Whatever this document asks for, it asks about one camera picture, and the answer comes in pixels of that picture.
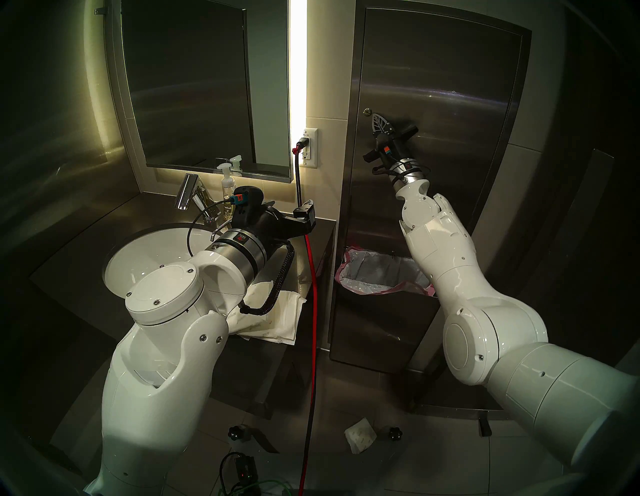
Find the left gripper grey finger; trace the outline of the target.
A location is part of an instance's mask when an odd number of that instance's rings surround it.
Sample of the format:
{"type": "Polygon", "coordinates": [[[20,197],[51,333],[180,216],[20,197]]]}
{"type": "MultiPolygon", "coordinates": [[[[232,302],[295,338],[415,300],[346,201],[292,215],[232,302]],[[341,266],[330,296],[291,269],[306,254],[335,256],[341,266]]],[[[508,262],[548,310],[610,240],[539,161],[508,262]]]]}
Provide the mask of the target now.
{"type": "Polygon", "coordinates": [[[307,200],[293,210],[293,217],[302,222],[303,231],[312,231],[316,226],[316,214],[313,200],[307,200]]]}

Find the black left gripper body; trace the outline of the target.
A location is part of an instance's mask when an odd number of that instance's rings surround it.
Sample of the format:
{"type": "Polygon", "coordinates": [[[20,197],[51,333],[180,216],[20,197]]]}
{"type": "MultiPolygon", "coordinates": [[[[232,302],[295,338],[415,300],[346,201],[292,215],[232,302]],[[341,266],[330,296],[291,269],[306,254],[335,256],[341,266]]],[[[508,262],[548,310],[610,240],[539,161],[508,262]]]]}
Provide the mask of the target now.
{"type": "Polygon", "coordinates": [[[238,205],[233,213],[233,229],[247,231],[263,247],[279,247],[285,240],[297,237],[295,226],[272,206],[238,205]]]}

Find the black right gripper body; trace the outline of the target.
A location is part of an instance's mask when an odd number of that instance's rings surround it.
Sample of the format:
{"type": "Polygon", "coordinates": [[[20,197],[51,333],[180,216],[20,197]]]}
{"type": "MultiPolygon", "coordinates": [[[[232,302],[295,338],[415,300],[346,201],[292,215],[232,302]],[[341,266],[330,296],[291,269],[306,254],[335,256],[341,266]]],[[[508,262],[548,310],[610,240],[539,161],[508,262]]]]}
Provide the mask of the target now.
{"type": "Polygon", "coordinates": [[[407,147],[407,141],[418,132],[415,125],[409,125],[397,131],[392,125],[372,125],[372,135],[375,138],[374,149],[364,155],[366,163],[377,159],[381,164],[372,168],[373,174],[409,174],[414,169],[419,171],[417,161],[407,147]]]}

